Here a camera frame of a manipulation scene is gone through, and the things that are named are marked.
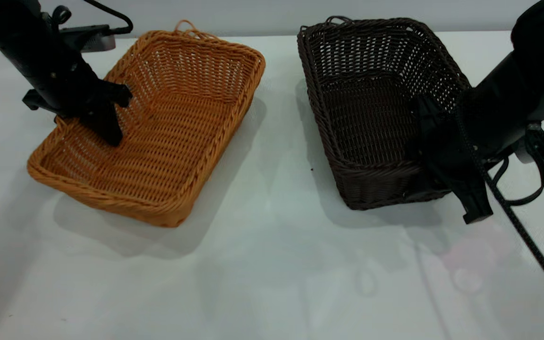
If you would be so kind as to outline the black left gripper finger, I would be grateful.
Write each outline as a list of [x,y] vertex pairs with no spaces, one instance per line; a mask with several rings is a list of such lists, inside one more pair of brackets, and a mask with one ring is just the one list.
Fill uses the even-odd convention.
[[123,138],[114,105],[99,105],[82,115],[82,124],[108,145],[117,147]]

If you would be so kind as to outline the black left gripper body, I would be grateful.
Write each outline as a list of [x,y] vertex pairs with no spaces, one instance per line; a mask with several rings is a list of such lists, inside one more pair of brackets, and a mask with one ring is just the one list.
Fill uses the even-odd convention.
[[92,115],[109,103],[127,107],[133,98],[127,85],[100,79],[85,61],[26,76],[32,85],[22,102],[35,111],[45,109],[63,118]]

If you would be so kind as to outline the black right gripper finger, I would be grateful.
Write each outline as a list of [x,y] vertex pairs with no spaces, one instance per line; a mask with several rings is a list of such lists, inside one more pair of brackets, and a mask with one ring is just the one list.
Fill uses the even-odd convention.
[[466,224],[480,222],[493,215],[483,181],[456,181],[455,195],[466,210]]

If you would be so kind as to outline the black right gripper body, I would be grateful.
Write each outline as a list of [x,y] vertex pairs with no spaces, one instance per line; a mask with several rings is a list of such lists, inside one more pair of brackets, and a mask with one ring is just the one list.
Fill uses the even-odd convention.
[[457,116],[466,118],[471,104],[469,92],[462,92],[453,103],[442,107],[430,94],[413,98],[413,116],[419,135],[413,138],[413,158],[422,172],[413,179],[415,191],[447,191],[451,183],[484,191],[486,185],[466,150]]

